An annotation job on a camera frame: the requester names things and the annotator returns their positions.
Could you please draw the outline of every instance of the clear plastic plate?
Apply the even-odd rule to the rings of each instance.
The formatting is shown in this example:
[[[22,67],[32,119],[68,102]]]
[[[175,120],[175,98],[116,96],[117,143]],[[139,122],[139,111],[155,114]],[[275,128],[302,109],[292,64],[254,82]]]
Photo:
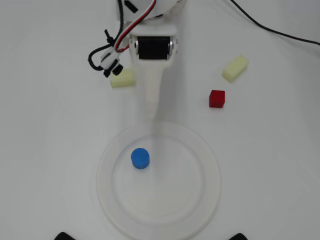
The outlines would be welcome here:
[[[149,152],[136,169],[131,153]],[[184,240],[214,216],[221,198],[217,160],[195,132],[169,122],[143,122],[117,136],[97,172],[97,193],[110,221],[136,240]]]

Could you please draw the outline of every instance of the red wire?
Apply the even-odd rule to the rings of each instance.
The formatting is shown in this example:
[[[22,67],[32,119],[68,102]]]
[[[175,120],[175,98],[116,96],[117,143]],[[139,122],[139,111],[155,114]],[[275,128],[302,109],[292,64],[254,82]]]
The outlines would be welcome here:
[[[127,45],[125,48],[118,49],[118,53],[122,53],[125,50],[127,50],[128,48],[129,48],[129,45]]]
[[[156,3],[157,3],[157,0],[154,0],[153,4],[152,4],[152,6],[149,8],[149,10],[146,11],[145,14],[142,15],[137,21],[135,21],[135,23],[132,24],[130,28],[128,28],[125,32],[123,32],[123,33],[120,35],[119,40],[117,41],[117,44],[116,44],[116,46],[115,46],[115,48],[114,48],[116,52],[119,53],[120,50],[124,49],[124,48],[118,49],[118,47],[119,47],[120,43],[122,42],[123,38],[124,38],[142,19],[144,19],[144,18],[152,11],[152,9],[155,7]]]

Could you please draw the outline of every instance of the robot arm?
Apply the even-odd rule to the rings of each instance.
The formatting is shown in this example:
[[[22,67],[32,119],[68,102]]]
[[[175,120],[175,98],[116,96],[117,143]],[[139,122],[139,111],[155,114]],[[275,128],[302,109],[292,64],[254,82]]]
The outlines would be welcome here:
[[[120,74],[123,67],[119,56],[129,49],[136,72],[144,82],[147,114],[153,118],[158,108],[163,71],[172,65],[178,50],[178,31],[170,15],[177,15],[187,0],[117,1],[121,25],[125,22],[127,27],[115,40],[106,31],[109,48],[95,70],[104,71],[106,77],[111,72]]]

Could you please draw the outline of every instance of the red cube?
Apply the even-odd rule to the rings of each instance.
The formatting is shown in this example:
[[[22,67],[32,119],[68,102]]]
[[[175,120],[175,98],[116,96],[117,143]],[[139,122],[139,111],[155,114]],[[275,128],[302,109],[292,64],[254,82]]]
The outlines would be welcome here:
[[[210,108],[222,109],[225,104],[225,91],[212,90],[209,99]]]

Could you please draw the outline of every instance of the yellow sponge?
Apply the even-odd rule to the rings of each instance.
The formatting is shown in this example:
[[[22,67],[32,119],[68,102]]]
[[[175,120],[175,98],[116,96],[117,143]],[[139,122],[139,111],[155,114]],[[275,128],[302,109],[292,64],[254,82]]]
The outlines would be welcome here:
[[[124,68],[122,72],[116,76],[111,74],[110,85],[112,88],[122,88],[136,85],[136,71],[133,67]]]
[[[222,77],[232,83],[248,66],[249,61],[242,55],[237,56],[225,69]]]

